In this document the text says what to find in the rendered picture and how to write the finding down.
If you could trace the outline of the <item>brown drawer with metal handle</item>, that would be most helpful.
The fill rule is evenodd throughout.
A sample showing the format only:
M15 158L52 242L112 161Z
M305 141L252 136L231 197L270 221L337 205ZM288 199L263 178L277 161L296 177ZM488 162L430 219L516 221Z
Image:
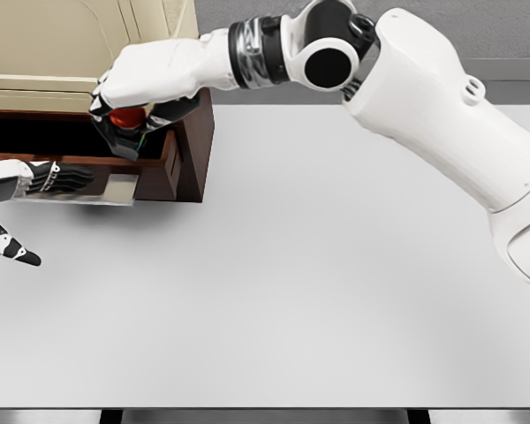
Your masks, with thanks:
M85 122L0 121L0 160L4 159L58 161L92 170L95 179L87 187L42 196L88 203L174 201L182 168L172 130L150 134L133 162L114 156L93 125Z

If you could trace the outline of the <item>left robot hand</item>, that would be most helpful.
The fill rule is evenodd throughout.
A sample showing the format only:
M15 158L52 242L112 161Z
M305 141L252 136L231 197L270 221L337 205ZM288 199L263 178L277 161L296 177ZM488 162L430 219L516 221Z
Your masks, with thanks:
M76 164L56 161L0 160L0 202L35 193L72 193L94 180L94 172ZM0 256L32 266L42 263L0 224Z

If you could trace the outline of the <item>red button black switch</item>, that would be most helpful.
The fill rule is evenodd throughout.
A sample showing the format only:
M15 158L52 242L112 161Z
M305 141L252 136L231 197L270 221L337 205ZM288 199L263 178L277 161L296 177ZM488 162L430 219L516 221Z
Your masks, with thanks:
M146 111L142 107L115 109L92 119L95 129L107 142L113 155L137 161L146 138Z

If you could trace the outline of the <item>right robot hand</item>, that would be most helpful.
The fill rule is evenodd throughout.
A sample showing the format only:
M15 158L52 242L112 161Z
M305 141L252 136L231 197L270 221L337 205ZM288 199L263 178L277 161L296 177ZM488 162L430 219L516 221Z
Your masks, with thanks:
M191 100L210 58L208 45L194 39L129 45L98 80L89 113L100 119L115 109Z

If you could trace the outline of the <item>cream and brown cabinet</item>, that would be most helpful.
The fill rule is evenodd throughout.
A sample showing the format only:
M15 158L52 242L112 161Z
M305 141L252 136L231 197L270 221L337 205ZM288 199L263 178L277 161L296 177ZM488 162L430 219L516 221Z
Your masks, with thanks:
M92 124L90 93L123 47L198 35L194 0L0 0L0 121ZM182 157L174 201L201 201L215 130L209 91L161 130L174 132ZM53 193L34 200L88 203L44 194Z

